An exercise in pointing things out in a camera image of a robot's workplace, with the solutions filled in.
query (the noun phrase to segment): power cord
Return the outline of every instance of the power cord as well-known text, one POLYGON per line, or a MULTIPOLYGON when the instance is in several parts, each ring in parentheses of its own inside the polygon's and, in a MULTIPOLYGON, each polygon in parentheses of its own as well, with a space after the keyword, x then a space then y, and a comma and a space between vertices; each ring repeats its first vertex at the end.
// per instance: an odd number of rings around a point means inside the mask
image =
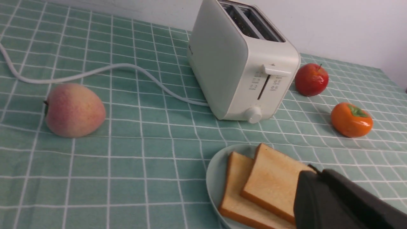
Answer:
POLYGON ((130 67, 130 68, 134 68, 136 70, 139 70, 140 72, 144 73, 146 76, 148 76, 154 83, 156 83, 159 87, 161 87, 161 89, 163 89, 166 93, 168 93, 169 95, 171 95, 172 97, 179 99, 181 101, 184 101, 186 103, 190 103, 190 104, 194 104, 194 105, 198 105, 198 106, 209 106, 207 103, 202 103, 202 102, 197 102, 197 101, 193 101, 187 98, 183 98, 177 94, 175 94, 174 92, 170 91, 168 88, 166 88, 160 81, 158 81, 152 74, 150 74, 149 72, 147 72, 145 69, 134 65, 134 64, 112 64, 112 65, 108 65, 106 67, 102 67, 102 68, 98 68, 92 71, 88 71, 85 73, 81 73, 81 74, 77 74, 77 75, 73 75, 73 76, 69 76, 69 77, 64 77, 64 78, 59 78, 59 79, 29 79, 26 78, 22 75, 20 75, 16 69, 14 68, 13 63, 11 62, 11 59, 9 57, 9 55, 6 52, 6 49, 3 47, 3 45, 0 43, 0 51, 4 56, 4 59, 6 60, 7 65, 10 68, 10 71, 12 72, 12 74, 19 80, 26 82, 26 83, 30 83, 30 84, 53 84, 53 83, 62 83, 62 82, 67 82, 67 81, 71 81, 74 79, 80 79, 86 76, 90 76, 93 74, 97 74, 109 69, 114 69, 114 68, 123 68, 123 67, 130 67))

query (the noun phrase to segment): white toaster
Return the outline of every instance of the white toaster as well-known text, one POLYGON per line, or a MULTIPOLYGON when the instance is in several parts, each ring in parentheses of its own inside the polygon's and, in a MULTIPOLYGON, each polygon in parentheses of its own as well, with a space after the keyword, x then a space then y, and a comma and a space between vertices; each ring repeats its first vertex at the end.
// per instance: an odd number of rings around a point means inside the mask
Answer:
POLYGON ((300 67, 258 7, 229 0, 202 1, 187 56, 216 118, 250 123, 276 113, 300 67))

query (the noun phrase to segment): persimmon calyx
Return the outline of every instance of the persimmon calyx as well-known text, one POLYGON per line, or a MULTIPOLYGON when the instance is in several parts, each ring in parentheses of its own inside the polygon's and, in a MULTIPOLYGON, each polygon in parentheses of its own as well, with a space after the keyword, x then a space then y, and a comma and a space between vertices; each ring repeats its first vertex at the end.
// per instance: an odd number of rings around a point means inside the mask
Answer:
POLYGON ((352 113, 353 116, 363 117, 363 118, 369 117, 365 112, 362 111, 362 109, 358 108, 357 106, 353 106, 351 104, 348 104, 348 107, 349 107, 350 112, 352 113))

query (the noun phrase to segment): orange persimmon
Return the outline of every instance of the orange persimmon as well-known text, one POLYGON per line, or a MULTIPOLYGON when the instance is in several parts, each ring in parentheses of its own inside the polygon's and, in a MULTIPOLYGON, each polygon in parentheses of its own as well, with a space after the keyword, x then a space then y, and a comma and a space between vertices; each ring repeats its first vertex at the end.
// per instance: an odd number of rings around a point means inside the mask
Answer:
POLYGON ((350 138, 365 136, 373 127, 373 120, 366 111, 346 102, 333 108, 331 120, 339 133, 350 138))

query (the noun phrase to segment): red apple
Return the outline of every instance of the red apple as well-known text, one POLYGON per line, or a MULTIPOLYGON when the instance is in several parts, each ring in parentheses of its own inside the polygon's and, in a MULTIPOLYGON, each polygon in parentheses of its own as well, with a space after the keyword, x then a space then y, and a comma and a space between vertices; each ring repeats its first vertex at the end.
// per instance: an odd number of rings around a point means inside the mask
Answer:
POLYGON ((295 88, 303 96, 315 96, 328 85, 329 76, 321 65, 309 63, 302 66, 295 75, 295 88))

